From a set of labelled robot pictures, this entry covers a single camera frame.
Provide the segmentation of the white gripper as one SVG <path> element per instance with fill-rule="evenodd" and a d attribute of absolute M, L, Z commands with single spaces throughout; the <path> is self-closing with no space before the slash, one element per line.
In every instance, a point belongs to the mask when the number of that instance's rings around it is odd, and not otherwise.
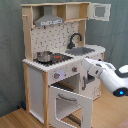
<path fill-rule="evenodd" d="M 83 67 L 87 70 L 88 74 L 99 78 L 101 73 L 107 69 L 107 66 L 102 61 L 85 58 L 82 61 Z"/>

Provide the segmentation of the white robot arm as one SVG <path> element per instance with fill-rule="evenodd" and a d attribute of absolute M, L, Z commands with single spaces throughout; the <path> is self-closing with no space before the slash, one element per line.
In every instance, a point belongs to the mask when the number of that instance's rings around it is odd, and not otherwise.
<path fill-rule="evenodd" d="M 100 79 L 114 96 L 128 96 L 128 65 L 116 69 L 111 63 L 89 58 L 85 58 L 82 65 L 89 75 Z"/>

